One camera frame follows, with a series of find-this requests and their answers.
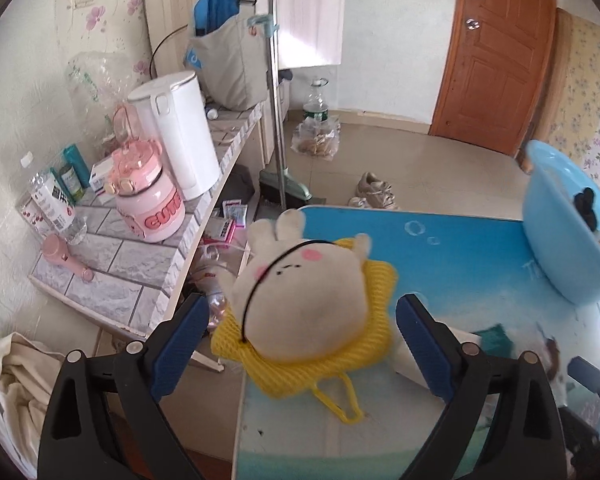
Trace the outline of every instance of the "wooden door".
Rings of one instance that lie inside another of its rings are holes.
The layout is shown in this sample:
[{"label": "wooden door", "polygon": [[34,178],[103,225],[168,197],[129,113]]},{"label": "wooden door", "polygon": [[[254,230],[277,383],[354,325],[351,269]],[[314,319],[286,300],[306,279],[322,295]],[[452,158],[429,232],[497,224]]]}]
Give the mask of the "wooden door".
[{"label": "wooden door", "polygon": [[430,133],[515,155],[538,102],[554,24],[555,0],[457,0]]}]

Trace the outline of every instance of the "green cloth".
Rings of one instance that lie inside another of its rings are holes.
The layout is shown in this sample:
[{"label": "green cloth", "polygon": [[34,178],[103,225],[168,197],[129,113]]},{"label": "green cloth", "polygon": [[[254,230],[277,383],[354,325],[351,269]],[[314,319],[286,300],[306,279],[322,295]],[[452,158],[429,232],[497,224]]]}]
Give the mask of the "green cloth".
[{"label": "green cloth", "polygon": [[511,357],[513,341],[509,339],[502,325],[497,324],[485,330],[474,332],[474,334],[482,338],[480,348],[487,355]]}]

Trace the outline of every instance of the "plastic water bottle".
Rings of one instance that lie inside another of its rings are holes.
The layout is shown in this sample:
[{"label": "plastic water bottle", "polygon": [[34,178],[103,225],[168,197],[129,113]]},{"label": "plastic water bottle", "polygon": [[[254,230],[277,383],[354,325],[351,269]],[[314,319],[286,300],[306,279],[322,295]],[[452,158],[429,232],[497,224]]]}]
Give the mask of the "plastic water bottle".
[{"label": "plastic water bottle", "polygon": [[49,170],[36,171],[32,168],[31,152],[20,160],[22,167],[29,171],[29,192],[33,200],[42,209],[49,223],[69,245],[79,244],[87,233],[87,224],[83,217],[69,203],[56,178]]},{"label": "plastic water bottle", "polygon": [[311,83],[311,93],[304,103],[304,118],[311,117],[318,121],[326,121],[329,117],[329,106],[322,97],[322,87],[329,83],[328,79],[314,79]]}]

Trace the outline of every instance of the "small white box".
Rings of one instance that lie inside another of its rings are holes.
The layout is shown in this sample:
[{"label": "small white box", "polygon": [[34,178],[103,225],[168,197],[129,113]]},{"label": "small white box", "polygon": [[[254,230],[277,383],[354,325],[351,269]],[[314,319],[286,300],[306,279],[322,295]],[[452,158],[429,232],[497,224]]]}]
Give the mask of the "small white box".
[{"label": "small white box", "polygon": [[113,168],[113,158],[108,156],[100,162],[96,162],[91,168],[91,177],[89,184],[93,192],[98,195],[104,192],[104,183],[107,181],[109,171]]}]

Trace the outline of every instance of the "yellow strap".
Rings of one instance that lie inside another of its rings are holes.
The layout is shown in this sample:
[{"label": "yellow strap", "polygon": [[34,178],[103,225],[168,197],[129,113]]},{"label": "yellow strap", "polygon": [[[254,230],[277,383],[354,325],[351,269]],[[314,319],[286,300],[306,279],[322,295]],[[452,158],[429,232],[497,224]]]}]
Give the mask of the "yellow strap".
[{"label": "yellow strap", "polygon": [[340,380],[344,383],[344,387],[347,391],[347,397],[349,399],[349,404],[353,413],[356,415],[354,418],[349,418],[344,410],[338,406],[335,402],[333,402],[320,388],[318,388],[318,383],[314,383],[311,387],[311,391],[314,396],[320,400],[329,410],[331,410],[335,416],[337,416],[342,422],[345,424],[355,424],[360,422],[365,416],[365,414],[360,410],[360,406],[358,405],[358,398],[356,397],[356,391],[353,389],[353,384],[351,383],[351,379],[349,379],[347,374],[338,374]]}]

